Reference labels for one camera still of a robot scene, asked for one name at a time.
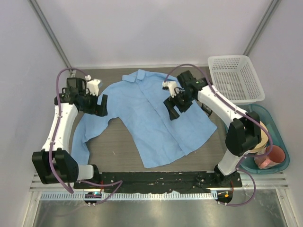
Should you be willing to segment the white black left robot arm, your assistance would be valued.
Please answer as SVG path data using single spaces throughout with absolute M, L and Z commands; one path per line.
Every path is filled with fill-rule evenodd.
M 32 154 L 32 162 L 43 184 L 75 183 L 84 180 L 91 189 L 100 185 L 95 165 L 80 165 L 68 152 L 74 120 L 79 112 L 104 117 L 107 95 L 98 101 L 100 79 L 68 78 L 66 87 L 54 99 L 55 113 L 48 138 L 41 151 Z

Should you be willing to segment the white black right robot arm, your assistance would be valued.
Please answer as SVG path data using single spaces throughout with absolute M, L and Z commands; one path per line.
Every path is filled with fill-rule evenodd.
M 177 81 L 164 80 L 162 88 L 170 96 L 164 101 L 170 120 L 179 117 L 196 100 L 209 107 L 228 127 L 225 145 L 227 150 L 214 168 L 214 182 L 220 187 L 230 183 L 240 161 L 261 141 L 260 117 L 246 112 L 223 97 L 206 78 L 196 79 L 190 71 L 178 75 Z

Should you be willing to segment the light blue button shirt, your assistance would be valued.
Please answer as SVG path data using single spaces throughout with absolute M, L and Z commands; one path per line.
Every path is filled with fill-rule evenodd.
M 88 163 L 86 143 L 99 136 L 115 118 L 121 119 L 130 132 L 145 168 L 170 164 L 203 146 L 216 125 L 197 103 L 170 120 L 164 105 L 169 91 L 162 89 L 165 79 L 176 80 L 164 73 L 138 70 L 105 88 L 107 115 L 84 114 L 75 129 L 71 155 L 77 163 Z

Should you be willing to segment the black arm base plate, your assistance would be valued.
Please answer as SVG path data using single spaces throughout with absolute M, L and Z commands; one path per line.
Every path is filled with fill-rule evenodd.
M 94 183 L 110 184 L 122 180 L 118 193 L 163 194 L 173 191 L 179 193 L 208 192 L 211 188 L 241 188 L 239 173 L 227 179 L 220 179 L 214 172 L 102 172 L 99 181 Z

